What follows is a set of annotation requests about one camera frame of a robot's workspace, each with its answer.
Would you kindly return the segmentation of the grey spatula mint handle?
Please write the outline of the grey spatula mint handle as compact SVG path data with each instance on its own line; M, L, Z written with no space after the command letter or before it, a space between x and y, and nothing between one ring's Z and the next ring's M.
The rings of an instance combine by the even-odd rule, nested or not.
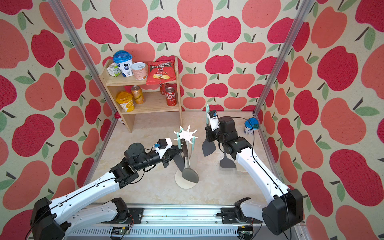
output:
M224 157L220 160L220 167L224 169L233 169L236 168L236 163L227 157L227 154L224 153Z

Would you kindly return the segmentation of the white utensil rack stand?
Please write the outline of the white utensil rack stand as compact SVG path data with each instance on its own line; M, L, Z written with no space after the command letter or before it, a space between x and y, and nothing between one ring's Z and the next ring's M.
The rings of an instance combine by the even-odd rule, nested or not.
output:
M178 141L179 147L182 149L182 152L175 156L174 162L176 163L178 170L175 173L176 184L184 189L188 190L193 188L199 182L199 175L195 170L191 168L191 157L195 148L195 142L198 137L195 137L194 134L197 132L190 131L190 127L184 130L180 127L179 132L175 132Z

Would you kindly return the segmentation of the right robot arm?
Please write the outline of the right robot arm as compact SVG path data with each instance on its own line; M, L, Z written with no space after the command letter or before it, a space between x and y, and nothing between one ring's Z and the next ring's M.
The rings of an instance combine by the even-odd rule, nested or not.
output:
M253 146L245 138L238 136L233 118L219 118L216 111L210 111L207 119L205 130L208 142L217 141L223 146L224 152L252 177L267 201L265 205L254 203L250 198L236 202L238 218L262 221L276 236L302 222L302 193L297 189L291 190L266 167Z

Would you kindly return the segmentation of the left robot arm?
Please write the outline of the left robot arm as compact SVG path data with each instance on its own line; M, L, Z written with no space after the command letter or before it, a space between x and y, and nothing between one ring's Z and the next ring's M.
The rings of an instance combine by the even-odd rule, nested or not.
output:
M100 207L87 206L101 197L136 183L139 171L169 162L180 153L188 154L185 141L173 145L171 139L160 139L153 150L146 151L134 143L124 152L122 161L95 181L62 197L38 200L33 209L26 234L35 240L62 240L69 233L98 223L131 224L134 218L122 198L115 198Z

